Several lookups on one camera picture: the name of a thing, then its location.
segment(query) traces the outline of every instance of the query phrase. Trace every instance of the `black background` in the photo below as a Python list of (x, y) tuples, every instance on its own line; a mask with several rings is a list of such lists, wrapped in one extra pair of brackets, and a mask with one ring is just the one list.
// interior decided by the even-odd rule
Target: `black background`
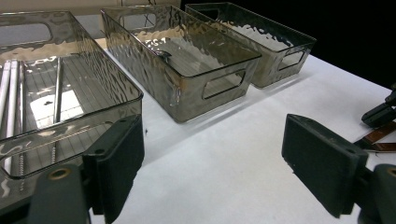
[[(182, 0), (185, 4), (221, 2)], [(311, 54), (385, 88), (396, 82), (396, 19), (390, 2), (228, 1), (317, 40)]]

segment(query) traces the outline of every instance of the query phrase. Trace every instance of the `white table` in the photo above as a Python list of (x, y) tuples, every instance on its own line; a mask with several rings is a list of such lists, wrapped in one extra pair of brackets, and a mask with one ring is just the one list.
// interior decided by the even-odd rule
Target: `white table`
[[(311, 55), (299, 74), (250, 86), (184, 124), (144, 93), (146, 157), (115, 223), (357, 223), (356, 204), (350, 216), (332, 217), (283, 160), (286, 116), (309, 117), (354, 142), (370, 132), (361, 116), (389, 89)], [(367, 167), (395, 162), (396, 153), (371, 154)], [(104, 218), (92, 215), (92, 223)]]

